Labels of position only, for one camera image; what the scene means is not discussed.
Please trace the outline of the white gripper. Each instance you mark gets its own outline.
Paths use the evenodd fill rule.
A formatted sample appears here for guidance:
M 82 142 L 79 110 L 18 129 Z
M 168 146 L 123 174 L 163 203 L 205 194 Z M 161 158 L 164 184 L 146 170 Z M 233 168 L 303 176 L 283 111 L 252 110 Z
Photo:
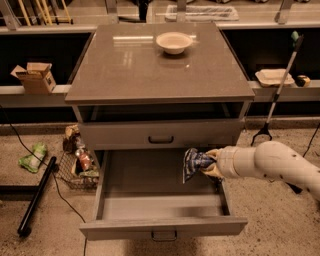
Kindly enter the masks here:
M 237 148 L 227 146 L 223 149 L 211 149 L 206 152 L 206 155 L 210 158 L 217 159 L 217 167 L 213 166 L 211 169 L 203 169 L 202 173 L 210 177 L 222 178 L 238 178 L 234 167 L 234 156 Z

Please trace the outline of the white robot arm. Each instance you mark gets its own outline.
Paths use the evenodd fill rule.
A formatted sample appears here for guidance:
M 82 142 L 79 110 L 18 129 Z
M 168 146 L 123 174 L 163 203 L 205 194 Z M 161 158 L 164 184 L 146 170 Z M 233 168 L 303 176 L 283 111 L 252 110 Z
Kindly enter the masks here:
M 206 155 L 215 160 L 201 168 L 206 175 L 279 180 L 304 189 L 320 200 L 320 168 L 283 143 L 267 141 L 247 148 L 227 146 L 210 150 Z

